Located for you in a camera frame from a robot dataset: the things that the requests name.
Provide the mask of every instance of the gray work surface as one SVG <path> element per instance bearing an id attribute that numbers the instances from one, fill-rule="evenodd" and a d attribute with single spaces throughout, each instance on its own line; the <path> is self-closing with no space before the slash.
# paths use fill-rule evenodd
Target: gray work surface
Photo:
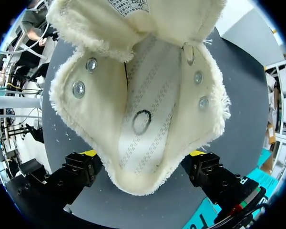
<path id="1" fill-rule="evenodd" d="M 225 133 L 206 150 L 219 155 L 231 172 L 245 176 L 257 165 L 266 133 L 268 91 L 264 68 L 246 52 L 221 39 L 216 30 L 209 39 L 213 39 L 212 45 L 206 46 L 223 73 L 232 105 Z M 47 93 L 55 72 L 73 50 L 70 44 L 59 41 L 46 76 L 42 123 L 52 171 L 61 167 L 69 153 L 91 149 L 55 114 Z M 70 208 L 82 219 L 112 228 L 179 229 L 204 197 L 200 188 L 192 186 L 181 166 L 158 191 L 145 197 L 120 191 L 102 169 L 92 187 L 84 188 Z"/>

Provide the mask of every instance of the cream fabric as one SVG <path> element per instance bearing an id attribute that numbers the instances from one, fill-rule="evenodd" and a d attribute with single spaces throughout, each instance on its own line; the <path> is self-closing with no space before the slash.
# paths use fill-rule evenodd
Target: cream fabric
<path id="1" fill-rule="evenodd" d="M 203 41 L 224 3 L 55 0 L 51 5 L 48 21 L 78 45 L 52 81 L 53 108 L 97 150 L 121 190 L 153 193 L 188 153 L 223 134 L 230 100 Z M 92 74 L 85 69 L 89 58 L 98 63 Z M 200 84 L 194 82 L 197 71 L 204 76 Z M 77 81 L 85 85 L 81 99 L 72 94 Z M 209 106 L 200 109 L 205 96 Z"/>

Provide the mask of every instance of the stitched pattern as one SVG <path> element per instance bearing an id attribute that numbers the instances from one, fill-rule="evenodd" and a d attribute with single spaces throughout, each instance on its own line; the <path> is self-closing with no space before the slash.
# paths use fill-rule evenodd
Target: stitched pattern
<path id="1" fill-rule="evenodd" d="M 150 37 L 129 65 L 129 92 L 119 141 L 119 165 L 134 173 L 153 173 L 160 164 L 179 88 L 180 49 Z M 151 122 L 141 110 L 151 113 Z M 138 135 L 136 128 L 144 130 Z"/>

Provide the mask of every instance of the wall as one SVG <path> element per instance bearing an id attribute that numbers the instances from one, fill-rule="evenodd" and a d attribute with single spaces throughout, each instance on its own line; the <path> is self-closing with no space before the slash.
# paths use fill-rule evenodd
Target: wall
<path id="1" fill-rule="evenodd" d="M 248 0 L 227 0 L 221 17 L 216 23 L 219 35 L 222 36 L 252 9 L 253 5 Z"/>
<path id="2" fill-rule="evenodd" d="M 250 10 L 222 37 L 242 48 L 263 66 L 284 60 L 271 29 L 255 9 Z"/>

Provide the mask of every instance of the metal grommet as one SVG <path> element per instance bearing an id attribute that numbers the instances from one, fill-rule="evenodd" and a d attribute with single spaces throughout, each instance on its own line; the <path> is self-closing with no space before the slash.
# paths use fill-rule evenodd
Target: metal grommet
<path id="1" fill-rule="evenodd" d="M 194 75 L 194 82 L 195 84 L 201 84 L 204 79 L 204 74 L 202 71 L 196 71 Z"/>
<path id="2" fill-rule="evenodd" d="M 205 110 L 209 106 L 209 100 L 207 96 L 201 97 L 199 100 L 199 109 Z"/>
<path id="3" fill-rule="evenodd" d="M 58 185 L 58 186 L 62 186 L 62 184 L 63 184 L 63 181 L 62 181 L 62 180 L 60 180 L 60 181 L 57 182 L 57 185 Z"/>
<path id="4" fill-rule="evenodd" d="M 93 73 L 97 67 L 97 61 L 95 58 L 90 58 L 86 63 L 86 70 L 89 73 Z"/>
<path id="5" fill-rule="evenodd" d="M 85 94 L 85 85 L 82 81 L 77 81 L 73 84 L 72 90 L 75 98 L 80 99 Z"/>

